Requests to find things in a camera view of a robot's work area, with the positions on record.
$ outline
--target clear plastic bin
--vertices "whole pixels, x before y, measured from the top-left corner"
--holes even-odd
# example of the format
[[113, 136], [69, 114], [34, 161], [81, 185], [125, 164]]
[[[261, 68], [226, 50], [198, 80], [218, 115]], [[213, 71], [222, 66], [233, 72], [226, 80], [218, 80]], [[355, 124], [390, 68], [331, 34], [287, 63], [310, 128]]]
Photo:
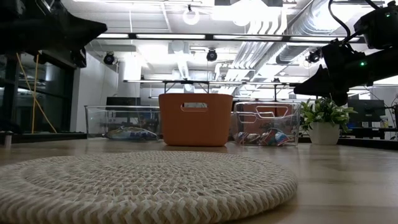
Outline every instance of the clear plastic bin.
[[88, 138], [156, 141], [162, 137], [158, 106], [85, 106]]
[[236, 103], [231, 121], [232, 134], [238, 144], [296, 146], [299, 142], [298, 103]]

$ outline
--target white pot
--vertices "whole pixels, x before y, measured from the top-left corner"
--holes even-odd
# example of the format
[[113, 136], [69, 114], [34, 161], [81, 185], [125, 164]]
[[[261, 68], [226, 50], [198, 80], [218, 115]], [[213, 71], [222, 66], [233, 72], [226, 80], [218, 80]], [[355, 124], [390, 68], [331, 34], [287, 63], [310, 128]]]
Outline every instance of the white pot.
[[332, 126], [331, 123], [319, 123], [313, 122], [310, 124], [312, 129], [308, 130], [308, 133], [313, 144], [319, 145], [335, 145], [340, 135], [340, 125], [335, 124]]

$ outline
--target orange basket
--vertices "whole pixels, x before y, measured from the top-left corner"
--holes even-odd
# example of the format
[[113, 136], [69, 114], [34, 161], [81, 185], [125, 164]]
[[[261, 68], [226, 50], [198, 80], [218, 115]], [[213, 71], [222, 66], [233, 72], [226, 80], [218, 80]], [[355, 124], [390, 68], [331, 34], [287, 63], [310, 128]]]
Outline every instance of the orange basket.
[[[225, 145], [232, 99], [231, 95], [213, 93], [161, 94], [159, 106], [164, 142], [169, 146]], [[190, 107], [198, 103], [206, 107]]]

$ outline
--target wooden table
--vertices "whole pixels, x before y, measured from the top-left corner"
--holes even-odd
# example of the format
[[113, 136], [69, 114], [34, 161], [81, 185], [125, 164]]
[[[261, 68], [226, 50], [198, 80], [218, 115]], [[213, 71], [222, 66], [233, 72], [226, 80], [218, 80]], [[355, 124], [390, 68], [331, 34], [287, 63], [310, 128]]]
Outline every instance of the wooden table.
[[0, 165], [50, 156], [145, 150], [206, 151], [272, 160], [292, 169], [297, 196], [264, 214], [233, 223], [398, 223], [398, 153], [348, 146], [170, 147], [164, 143], [73, 140], [14, 144]]

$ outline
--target woven round mat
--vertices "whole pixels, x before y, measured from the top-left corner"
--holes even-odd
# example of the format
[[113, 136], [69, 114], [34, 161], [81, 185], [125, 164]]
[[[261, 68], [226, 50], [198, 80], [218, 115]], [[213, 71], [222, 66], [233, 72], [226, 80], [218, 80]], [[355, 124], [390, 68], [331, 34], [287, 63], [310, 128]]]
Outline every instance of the woven round mat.
[[290, 199], [293, 173], [204, 152], [50, 157], [0, 167], [0, 222], [217, 223]]

